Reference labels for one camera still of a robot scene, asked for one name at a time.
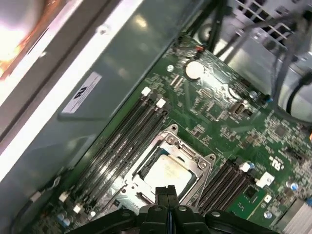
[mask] ul logo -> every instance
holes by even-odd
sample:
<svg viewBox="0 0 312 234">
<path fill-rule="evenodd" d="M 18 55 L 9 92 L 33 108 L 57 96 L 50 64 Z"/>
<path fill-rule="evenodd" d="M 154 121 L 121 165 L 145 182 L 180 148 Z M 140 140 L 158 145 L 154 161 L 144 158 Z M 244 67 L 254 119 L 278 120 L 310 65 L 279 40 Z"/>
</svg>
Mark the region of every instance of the ul logo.
<svg viewBox="0 0 312 234">
<path fill-rule="evenodd" d="M 75 95 L 74 99 L 80 97 L 85 91 L 86 91 L 87 87 L 83 87 L 81 89 L 79 89 L 78 93 Z"/>
</svg>

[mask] black cable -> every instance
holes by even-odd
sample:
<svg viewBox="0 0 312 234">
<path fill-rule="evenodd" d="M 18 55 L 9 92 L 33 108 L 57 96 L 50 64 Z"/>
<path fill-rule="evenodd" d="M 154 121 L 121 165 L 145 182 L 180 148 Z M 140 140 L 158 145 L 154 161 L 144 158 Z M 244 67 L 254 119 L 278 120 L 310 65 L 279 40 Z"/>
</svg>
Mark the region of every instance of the black cable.
<svg viewBox="0 0 312 234">
<path fill-rule="evenodd" d="M 296 52 L 298 45 L 301 43 L 301 39 L 302 39 L 302 35 L 297 32 L 293 35 L 292 40 L 288 43 L 288 50 L 286 51 L 285 56 L 282 60 L 282 66 L 278 72 L 276 82 L 275 82 L 275 93 L 273 95 L 273 109 L 274 109 L 275 113 L 280 115 L 284 120 L 287 120 L 290 122 L 300 123 L 300 124 L 307 125 L 307 126 L 311 126 L 312 122 L 308 122 L 308 121 L 304 121 L 304 120 L 295 118 L 295 117 L 291 116 L 290 114 L 288 114 L 287 112 L 285 112 L 285 110 L 282 109 L 278 105 L 279 97 L 281 94 L 281 90 L 282 90 L 284 81 L 286 79 L 286 75 L 287 75 L 288 70 L 289 70 L 289 66 L 292 63 L 293 56 Z"/>
<path fill-rule="evenodd" d="M 10 227 L 9 227 L 9 233 L 10 234 L 17 234 L 17 233 L 19 233 L 18 230 L 16 230 L 16 227 L 19 226 L 21 218 L 26 213 L 26 211 L 28 211 L 29 207 L 31 207 L 31 205 L 33 203 L 34 202 L 32 200 L 28 200 L 26 202 L 26 204 L 20 209 L 20 211 L 18 212 L 18 214 L 15 216 L 15 218 L 13 219 L 13 221 L 10 224 Z"/>
<path fill-rule="evenodd" d="M 300 91 L 300 89 L 303 87 L 303 84 L 297 85 L 294 90 L 292 91 L 292 94 L 289 96 L 289 99 L 287 101 L 287 107 L 286 107 L 286 112 L 288 114 L 292 113 L 292 105 L 293 105 L 293 99 L 297 95 L 297 93 Z"/>
<path fill-rule="evenodd" d="M 263 27 L 267 27 L 269 25 L 274 25 L 277 23 L 281 23 L 281 22 L 285 22 L 285 21 L 289 21 L 289 20 L 296 20 L 299 17 L 299 14 L 289 14 L 287 16 L 282 16 L 276 19 L 269 19 L 266 21 L 262 21 L 259 23 L 255 23 L 255 24 L 251 24 L 251 25 L 247 25 L 245 26 L 242 31 L 247 33 L 247 32 L 251 32 L 253 29 L 255 28 L 263 28 Z M 231 39 L 229 40 L 229 42 L 216 54 L 217 57 L 221 57 L 227 50 L 229 50 L 232 45 L 234 43 L 237 42 L 237 40 L 240 38 L 240 35 L 238 33 L 235 33 Z"/>
<path fill-rule="evenodd" d="M 29 200 L 23 205 L 17 215 L 14 217 L 13 221 L 9 226 L 9 234 L 18 234 L 16 228 L 19 226 L 21 218 L 28 211 L 33 203 L 35 203 L 46 191 L 51 191 L 59 185 L 61 178 L 66 177 L 69 171 L 64 171 L 60 175 L 53 177 L 49 180 L 43 187 L 41 187 L 37 192 L 35 192 Z"/>
<path fill-rule="evenodd" d="M 288 114 L 292 113 L 292 105 L 293 105 L 293 99 L 298 94 L 298 92 L 307 85 L 310 85 L 312 83 L 312 72 L 308 72 L 305 74 L 299 81 L 298 85 L 294 88 L 292 91 L 292 94 L 289 96 L 289 99 L 287 101 L 287 107 L 286 112 Z"/>
<path fill-rule="evenodd" d="M 239 42 L 233 47 L 233 50 L 227 55 L 227 57 L 224 59 L 225 64 L 229 64 L 231 60 L 234 58 L 234 56 L 237 54 L 239 49 L 243 46 L 243 44 L 248 40 L 250 35 L 250 31 L 245 32 L 243 36 L 240 38 Z"/>
<path fill-rule="evenodd" d="M 212 0 L 201 12 L 201 14 L 196 18 L 192 25 L 186 31 L 187 34 L 190 33 L 190 36 L 193 37 L 195 33 L 199 30 L 203 22 L 209 17 L 209 15 L 214 11 L 217 0 Z"/>
<path fill-rule="evenodd" d="M 279 46 L 278 50 L 275 55 L 275 61 L 272 65 L 272 71 L 271 71 L 271 96 L 275 95 L 275 78 L 277 73 L 277 66 L 278 66 L 278 60 L 283 54 L 283 47 Z"/>
<path fill-rule="evenodd" d="M 228 0 L 219 0 L 218 5 L 216 6 L 216 12 L 214 16 L 213 25 L 211 27 L 211 32 L 207 41 L 207 49 L 213 53 L 215 46 L 220 39 L 222 23 L 224 16 L 226 14 L 226 9 L 228 6 Z"/>
</svg>

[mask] cpu socket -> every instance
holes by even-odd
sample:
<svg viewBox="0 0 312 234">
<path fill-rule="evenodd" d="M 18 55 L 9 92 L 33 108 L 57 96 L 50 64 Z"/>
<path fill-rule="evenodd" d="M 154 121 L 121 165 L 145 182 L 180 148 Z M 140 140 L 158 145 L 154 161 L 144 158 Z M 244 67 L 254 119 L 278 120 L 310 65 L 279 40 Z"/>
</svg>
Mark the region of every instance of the cpu socket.
<svg viewBox="0 0 312 234">
<path fill-rule="evenodd" d="M 180 203 L 187 204 L 201 192 L 215 162 L 202 156 L 177 136 L 173 124 L 160 132 L 125 177 L 125 190 L 134 190 L 147 204 L 155 202 L 155 188 L 174 185 Z"/>
</svg>

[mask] motherboard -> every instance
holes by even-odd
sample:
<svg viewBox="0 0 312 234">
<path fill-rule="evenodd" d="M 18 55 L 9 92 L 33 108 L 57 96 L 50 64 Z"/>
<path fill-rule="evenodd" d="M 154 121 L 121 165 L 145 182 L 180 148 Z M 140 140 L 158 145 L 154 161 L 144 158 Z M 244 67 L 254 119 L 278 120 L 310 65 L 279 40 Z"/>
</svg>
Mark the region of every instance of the motherboard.
<svg viewBox="0 0 312 234">
<path fill-rule="evenodd" d="M 304 233 L 293 218 L 312 214 L 311 129 L 277 116 L 268 95 L 209 52 L 194 59 L 200 50 L 185 38 L 163 55 L 28 233 L 65 233 L 122 208 L 138 213 L 167 185 L 202 215 L 220 209 Z"/>
</svg>

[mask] screw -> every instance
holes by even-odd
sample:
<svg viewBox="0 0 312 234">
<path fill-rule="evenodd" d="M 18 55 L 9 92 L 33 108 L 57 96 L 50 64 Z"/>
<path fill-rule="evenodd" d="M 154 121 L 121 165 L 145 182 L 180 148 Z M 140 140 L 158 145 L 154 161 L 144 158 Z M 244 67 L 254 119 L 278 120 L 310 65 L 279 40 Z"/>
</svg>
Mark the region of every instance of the screw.
<svg viewBox="0 0 312 234">
<path fill-rule="evenodd" d="M 253 39 L 258 40 L 261 37 L 261 33 L 256 33 Z"/>
<path fill-rule="evenodd" d="M 270 219 L 270 218 L 272 218 L 272 213 L 270 211 L 266 211 L 264 213 L 264 217 L 267 218 L 267 219 Z"/>
<path fill-rule="evenodd" d="M 130 216 L 130 214 L 129 214 L 129 213 L 127 213 L 127 212 L 124 212 L 124 213 L 122 213 L 122 216 L 123 216 L 123 217 L 129 217 L 129 216 Z"/>
<path fill-rule="evenodd" d="M 168 67 L 167 67 L 167 71 L 168 72 L 172 72 L 173 70 L 174 70 L 174 66 L 173 65 L 168 65 Z"/>
<path fill-rule="evenodd" d="M 47 52 L 46 52 L 46 51 L 43 51 L 39 57 L 42 58 L 42 57 L 45 56 L 46 54 L 47 54 Z"/>
<path fill-rule="evenodd" d="M 252 98 L 252 99 L 256 99 L 256 98 L 258 97 L 258 94 L 257 94 L 256 91 L 250 91 L 250 92 L 249 92 L 249 96 L 250 96 L 250 98 Z"/>
<path fill-rule="evenodd" d="M 186 207 L 185 206 L 180 206 L 179 207 L 179 211 L 186 211 L 187 209 L 186 209 Z"/>
<path fill-rule="evenodd" d="M 219 212 L 217 212 L 217 211 L 214 211 L 214 212 L 212 212 L 211 213 L 211 215 L 213 216 L 213 217 L 221 217 L 221 214 L 219 213 Z"/>
<path fill-rule="evenodd" d="M 206 162 L 201 162 L 201 163 L 199 163 L 199 167 L 204 169 L 205 167 L 207 167 L 207 163 Z"/>
<path fill-rule="evenodd" d="M 108 32 L 108 27 L 106 25 L 101 25 L 97 28 L 97 31 L 100 35 L 104 35 Z"/>
<path fill-rule="evenodd" d="M 244 30 L 242 30 L 242 29 L 238 29 L 237 31 L 236 31 L 236 33 L 238 34 L 238 35 L 243 35 L 244 33 L 245 33 L 245 31 Z"/>
<path fill-rule="evenodd" d="M 174 140 L 175 139 L 173 138 L 173 136 L 170 136 L 170 137 L 168 137 L 167 141 L 168 141 L 169 144 L 172 144 L 174 142 Z"/>
</svg>

